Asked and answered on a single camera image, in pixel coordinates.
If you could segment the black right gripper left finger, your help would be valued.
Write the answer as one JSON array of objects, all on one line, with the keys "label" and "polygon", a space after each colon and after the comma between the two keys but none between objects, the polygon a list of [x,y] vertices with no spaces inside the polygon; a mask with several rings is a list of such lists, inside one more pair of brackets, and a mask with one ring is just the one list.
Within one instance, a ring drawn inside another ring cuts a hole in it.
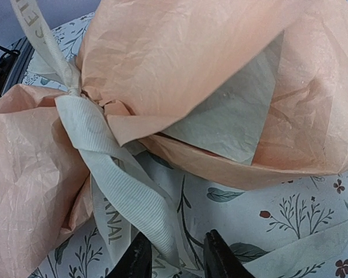
[{"label": "black right gripper left finger", "polygon": [[106,278],[151,278],[151,242],[139,232]]}]

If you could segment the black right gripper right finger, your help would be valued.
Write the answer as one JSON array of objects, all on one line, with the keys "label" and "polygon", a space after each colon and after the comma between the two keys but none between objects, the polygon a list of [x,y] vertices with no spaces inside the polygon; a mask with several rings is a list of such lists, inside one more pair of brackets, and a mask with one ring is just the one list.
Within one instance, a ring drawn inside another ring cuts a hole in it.
[{"label": "black right gripper right finger", "polygon": [[236,258],[216,229],[204,239],[204,273],[207,278],[254,278]]}]

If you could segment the cream ribbon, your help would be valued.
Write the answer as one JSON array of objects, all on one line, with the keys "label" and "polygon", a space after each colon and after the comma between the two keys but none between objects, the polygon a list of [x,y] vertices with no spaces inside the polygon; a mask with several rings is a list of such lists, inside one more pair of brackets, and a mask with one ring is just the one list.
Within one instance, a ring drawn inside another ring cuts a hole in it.
[{"label": "cream ribbon", "polygon": [[155,277],[348,277],[348,1],[101,1],[77,62],[12,1],[52,76],[118,264]]}]

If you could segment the flower bouquet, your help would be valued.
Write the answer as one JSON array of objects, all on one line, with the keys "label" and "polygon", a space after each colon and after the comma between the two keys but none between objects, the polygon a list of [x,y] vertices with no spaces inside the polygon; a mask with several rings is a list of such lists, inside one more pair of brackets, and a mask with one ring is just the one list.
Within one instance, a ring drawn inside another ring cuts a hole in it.
[{"label": "flower bouquet", "polygon": [[348,277],[348,1],[10,4],[0,277]]}]

